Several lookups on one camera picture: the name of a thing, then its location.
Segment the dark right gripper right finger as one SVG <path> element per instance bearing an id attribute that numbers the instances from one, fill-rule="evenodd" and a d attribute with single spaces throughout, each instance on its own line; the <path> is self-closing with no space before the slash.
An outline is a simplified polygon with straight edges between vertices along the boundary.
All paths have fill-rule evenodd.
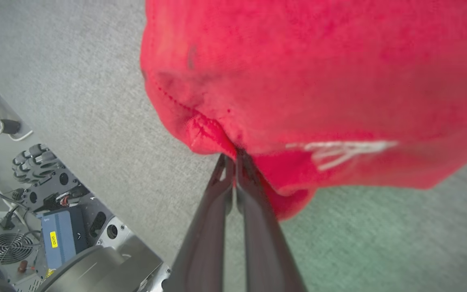
<path id="1" fill-rule="evenodd" d="M 305 292 L 306 285 L 264 191 L 252 157 L 236 156 L 238 209 L 244 218 L 246 290 Z"/>

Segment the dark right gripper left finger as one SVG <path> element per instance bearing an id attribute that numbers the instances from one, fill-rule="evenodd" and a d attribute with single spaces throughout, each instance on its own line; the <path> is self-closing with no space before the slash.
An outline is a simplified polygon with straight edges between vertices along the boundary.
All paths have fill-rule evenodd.
<path id="1" fill-rule="evenodd" d="M 211 174 L 165 292 L 222 292 L 224 280 L 225 221 L 232 208 L 234 162 L 221 155 Z"/>

